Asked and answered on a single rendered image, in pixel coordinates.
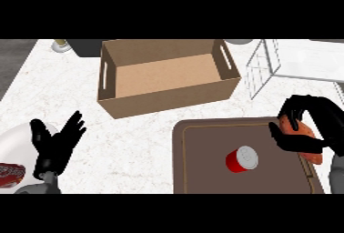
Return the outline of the pale round bottle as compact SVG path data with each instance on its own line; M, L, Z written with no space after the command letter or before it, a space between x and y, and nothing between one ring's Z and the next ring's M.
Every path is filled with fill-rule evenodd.
M55 53L64 53L70 49L67 41L64 39L54 39L51 43L51 50Z

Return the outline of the grey round bowl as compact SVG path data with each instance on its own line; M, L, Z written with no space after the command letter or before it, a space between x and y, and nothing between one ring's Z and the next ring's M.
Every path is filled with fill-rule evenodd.
M246 45L252 42L252 39L224 39L224 41L231 45Z

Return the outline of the dark grey appliance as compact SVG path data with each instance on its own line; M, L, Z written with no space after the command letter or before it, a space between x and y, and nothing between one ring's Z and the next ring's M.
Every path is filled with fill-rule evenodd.
M100 57L101 39L67 39L78 57Z

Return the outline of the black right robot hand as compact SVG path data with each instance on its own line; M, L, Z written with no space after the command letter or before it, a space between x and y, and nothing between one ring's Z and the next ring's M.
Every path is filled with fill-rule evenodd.
M308 112L321 139L312 136L302 123L302 114ZM320 154L329 147L344 157L344 111L321 96L292 95L281 105L277 114L278 124L270 122L268 129L275 145L286 151Z

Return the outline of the orange sweet potato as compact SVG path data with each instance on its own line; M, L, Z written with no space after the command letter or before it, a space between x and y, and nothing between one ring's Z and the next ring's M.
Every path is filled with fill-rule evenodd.
M296 120L298 129L292 129L287 116L278 118L280 137L275 144L283 150L296 152L298 155L315 165L321 164L321 144L314 137L309 127Z

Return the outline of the red patterned can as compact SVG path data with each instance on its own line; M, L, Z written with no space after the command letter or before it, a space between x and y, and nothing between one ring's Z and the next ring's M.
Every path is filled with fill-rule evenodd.
M23 175L23 165L0 163L0 188L14 187L22 182Z

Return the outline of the brown cardboard box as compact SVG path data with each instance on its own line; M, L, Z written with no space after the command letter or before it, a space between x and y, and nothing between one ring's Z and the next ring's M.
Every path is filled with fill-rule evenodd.
M221 39L101 43L97 103L115 118L225 100L239 81Z

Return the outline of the brown rectangular tray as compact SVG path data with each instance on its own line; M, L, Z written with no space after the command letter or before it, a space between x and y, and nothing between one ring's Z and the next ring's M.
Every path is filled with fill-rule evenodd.
M312 165L271 138L272 117L179 121L171 132L175 194L320 194Z

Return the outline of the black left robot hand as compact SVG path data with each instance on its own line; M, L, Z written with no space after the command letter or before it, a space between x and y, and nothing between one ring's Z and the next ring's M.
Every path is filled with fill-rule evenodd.
M51 134L39 119L29 122L32 132L32 145L36 149L36 163L33 178L41 180L45 172L60 175L66 169L73 147L85 132L82 114L76 111L69 117L61 130Z

